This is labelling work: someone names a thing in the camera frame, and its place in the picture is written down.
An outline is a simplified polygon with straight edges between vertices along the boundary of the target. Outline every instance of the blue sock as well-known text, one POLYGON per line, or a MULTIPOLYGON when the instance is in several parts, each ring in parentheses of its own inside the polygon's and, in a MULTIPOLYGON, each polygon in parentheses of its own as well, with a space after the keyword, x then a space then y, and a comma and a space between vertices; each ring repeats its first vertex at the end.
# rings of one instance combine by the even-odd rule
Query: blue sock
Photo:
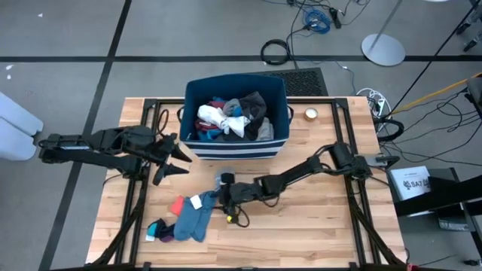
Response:
POLYGON ((211 196, 213 193, 214 191, 207 191, 200 194, 203 207, 197 210, 200 211, 200 217, 197 221, 196 227, 194 228, 194 232, 192 233, 193 239, 198 242, 202 242, 206 238, 206 229, 208 227, 209 220, 211 219, 212 208, 216 204, 216 197, 211 196))
POLYGON ((194 209, 188 197, 184 198, 181 214, 175 223, 174 239, 185 241, 191 237, 201 216, 199 210, 194 209))

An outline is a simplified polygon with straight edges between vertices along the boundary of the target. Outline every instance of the white stand base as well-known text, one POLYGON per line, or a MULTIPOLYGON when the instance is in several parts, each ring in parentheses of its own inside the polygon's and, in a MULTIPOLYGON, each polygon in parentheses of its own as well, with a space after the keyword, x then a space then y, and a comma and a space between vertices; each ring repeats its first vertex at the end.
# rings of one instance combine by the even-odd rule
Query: white stand base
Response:
POLYGON ((405 59, 405 49, 400 41, 382 34, 373 48, 378 34, 366 37, 361 43, 363 54, 373 63, 383 66, 393 66, 402 63, 405 59))

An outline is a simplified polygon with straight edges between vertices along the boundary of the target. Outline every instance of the black metal frame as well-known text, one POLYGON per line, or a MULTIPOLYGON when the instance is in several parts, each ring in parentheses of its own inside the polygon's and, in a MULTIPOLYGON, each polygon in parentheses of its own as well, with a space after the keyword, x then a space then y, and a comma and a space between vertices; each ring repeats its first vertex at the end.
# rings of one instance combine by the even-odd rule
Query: black metal frame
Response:
MULTIPOLYGON (((161 105, 167 105, 167 104, 183 104, 184 99, 146 99, 145 103, 143 105, 143 110, 142 110, 142 119, 141 119, 141 125, 146 125, 147 124, 147 119, 148 119, 148 112, 150 109, 154 109, 154 116, 152 120, 152 126, 151 128, 155 131, 157 129, 157 125, 159 123, 159 116, 160 116, 160 107, 161 105)), ((351 151, 354 154, 358 153, 358 149, 356 147, 356 141, 355 141, 355 134, 353 131, 352 127, 352 121, 351 117, 349 114, 349 106, 348 106, 348 100, 346 98, 308 98, 308 99, 296 99, 296 98, 288 98, 288 103, 289 104, 326 104, 331 106, 331 112, 333 114, 333 121, 334 121, 334 128, 335 128, 335 133, 337 137, 338 142, 344 142, 343 139, 343 132, 341 129, 341 123, 340 123, 340 115, 338 114, 338 109, 341 109, 343 111, 343 117, 344 121, 346 124, 346 131, 348 135, 348 143, 351 147, 351 151)), ((116 235, 114 240, 120 239, 121 241, 117 240, 117 242, 112 242, 108 248, 110 249, 110 257, 109 255, 106 255, 107 257, 102 258, 104 254, 101 256, 100 259, 94 261, 92 264, 87 264, 86 266, 83 267, 75 267, 75 268, 68 268, 68 269, 62 269, 64 271, 75 271, 75 270, 142 270, 142 271, 154 271, 154 270, 173 270, 173 271, 184 271, 184 270, 201 270, 201 268, 153 268, 150 267, 150 263, 145 263, 144 267, 142 268, 137 268, 135 267, 136 264, 136 256, 137 256, 137 250, 139 246, 139 238, 140 238, 140 230, 141 230, 141 223, 142 223, 142 216, 144 213, 144 208, 145 208, 145 197, 147 195, 147 188, 148 188, 148 179, 149 179, 149 169, 150 169, 150 164, 148 164, 146 167, 142 167, 141 169, 145 169, 145 174, 143 175, 144 177, 142 180, 141 184, 141 189, 139 191, 139 199, 138 202, 136 203, 136 207, 133 209, 133 211, 130 213, 130 209, 132 208, 132 201, 134 197, 134 187, 136 184, 136 180, 131 179, 129 180, 129 186, 127 188, 127 196, 126 196, 126 202, 124 205, 124 213, 122 217, 122 224, 119 230, 119 233, 116 235), (132 245, 130 249, 130 256, 129 256, 129 262, 128 263, 122 263, 123 261, 123 254, 124 254, 124 243, 125 243, 125 237, 127 232, 129 231, 130 227, 133 224, 133 220, 135 221, 135 226, 134 226, 134 233, 133 233, 133 240, 132 240, 132 245), (111 256, 115 250, 115 259, 114 259, 114 264, 109 265, 108 262, 111 259, 111 256)), ((362 209, 358 207, 358 204, 355 201, 354 198, 354 193, 353 193, 353 186, 352 186, 352 179, 349 176, 344 176, 344 181, 345 181, 345 186, 346 186, 346 196, 348 199, 349 203, 349 210, 351 214, 351 220, 352 220, 352 228, 353 228, 353 235, 355 239, 355 246, 356 246, 356 251, 358 255, 358 263, 360 266, 364 266, 367 263, 366 257, 365 257, 365 250, 363 246, 363 240, 362 240, 362 232, 360 230, 360 223, 365 227, 367 232, 369 233, 369 240, 370 240, 370 246, 371 246, 371 253, 373 256, 374 264, 375 265, 380 265, 380 255, 377 249, 377 246, 380 247, 380 251, 382 252, 391 252, 388 247, 383 243, 383 240, 378 236, 377 232, 373 228, 373 223, 371 220, 371 211, 370 211, 370 206, 368 203, 368 196, 365 190, 365 186, 362 180, 358 180, 358 188, 360 191, 360 200, 361 200, 361 206, 362 209)), ((398 259, 393 259, 387 258, 387 261, 389 264, 400 264, 403 263, 398 259)), ((214 268, 216 271, 222 271, 222 270, 251 270, 251 269, 269 269, 269 268, 214 268)), ((316 270, 326 270, 326 271, 353 271, 357 270, 358 267, 354 263, 350 263, 350 267, 347 268, 315 268, 316 270)), ((276 268, 276 270, 285 270, 285 271, 294 271, 298 270, 298 268, 276 268)))

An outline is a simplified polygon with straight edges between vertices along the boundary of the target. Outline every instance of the blue cable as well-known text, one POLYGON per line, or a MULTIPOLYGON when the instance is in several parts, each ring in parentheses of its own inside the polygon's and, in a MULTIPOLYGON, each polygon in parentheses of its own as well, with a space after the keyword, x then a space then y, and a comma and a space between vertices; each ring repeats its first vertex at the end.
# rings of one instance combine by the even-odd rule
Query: blue cable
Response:
POLYGON ((322 63, 328 62, 328 61, 335 62, 340 68, 342 68, 342 69, 344 69, 344 70, 347 70, 347 71, 352 75, 353 95, 356 96, 355 72, 353 72, 351 69, 348 69, 348 68, 343 67, 342 65, 340 65, 340 63, 338 63, 338 61, 336 61, 336 60, 334 60, 334 59, 327 59, 327 60, 323 60, 323 61, 312 61, 312 60, 310 60, 310 59, 304 59, 304 58, 296 58, 296 60, 310 61, 311 63, 313 63, 313 64, 315 64, 315 65, 319 65, 319 64, 322 64, 322 63))
POLYGON ((311 31, 326 34, 330 31, 331 20, 323 12, 311 7, 311 11, 304 11, 304 24, 310 25, 311 31))

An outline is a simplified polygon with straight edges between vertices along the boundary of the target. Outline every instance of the concrete floor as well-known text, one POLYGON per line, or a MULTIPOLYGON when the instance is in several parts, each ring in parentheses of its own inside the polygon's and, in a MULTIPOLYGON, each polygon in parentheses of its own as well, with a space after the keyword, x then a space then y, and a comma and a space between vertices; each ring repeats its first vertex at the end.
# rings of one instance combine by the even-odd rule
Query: concrete floor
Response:
MULTIPOLYGON (((375 33, 396 0, 372 0, 350 26, 332 29, 327 35, 296 36, 296 54, 361 56, 360 44, 375 33)), ((332 1, 338 8, 346 1, 332 1)), ((4 0, 0 2, 0 59, 3 56, 107 56, 124 1, 103 0, 4 0)), ((446 3, 405 1, 386 33, 396 37, 407 55, 431 56, 470 9, 468 1, 446 3)), ((351 5, 347 20, 360 7, 351 5)), ((117 56, 257 56, 269 39, 288 34, 295 8, 261 0, 136 0, 127 16, 117 56)), ((463 54, 463 44, 479 26, 454 36, 441 51, 444 56, 463 54)), ((272 54, 281 53, 270 49, 272 54)), ((480 56, 482 45, 468 53, 480 56)), ((371 87, 382 92, 394 105, 423 70, 426 62, 403 62, 384 68, 367 61, 341 62, 355 72, 357 90, 371 87)), ((41 138, 52 132, 78 134, 84 130, 104 62, 2 62, 0 91, 41 118, 41 138), (2 67, 14 64, 7 71, 2 67)), ((316 66, 309 62, 300 67, 316 66)), ((333 62, 319 65, 332 96, 352 94, 350 75, 333 62)), ((411 102, 463 78, 480 72, 480 62, 434 62, 405 99, 411 102)), ((127 96, 183 96, 188 81, 232 72, 292 69, 292 63, 267 66, 251 62, 114 62, 100 102, 93 130, 116 126, 127 96)), ((456 102, 462 111, 473 107, 463 97, 456 102)), ((407 126, 418 120, 424 108, 396 115, 407 126)), ((402 139, 448 123, 457 117, 436 113, 404 134, 402 139)), ((405 151, 436 154, 462 144, 477 123, 452 133, 437 132, 400 145, 405 151)), ((476 136, 464 148, 442 158, 476 162, 482 138, 476 136)), ((426 165, 456 168, 461 179, 480 174, 480 167, 429 160, 396 167, 426 165)), ((0 160, 0 270, 38 268, 50 229, 69 176, 71 163, 46 165, 37 158, 21 163, 0 160)), ((83 166, 78 179, 52 268, 81 266, 90 242, 102 192, 105 169, 83 166)), ((468 233, 440 230, 433 217, 400 218, 405 245, 411 261, 425 263, 454 255, 430 265, 445 269, 474 270, 461 260, 477 258, 468 233)))

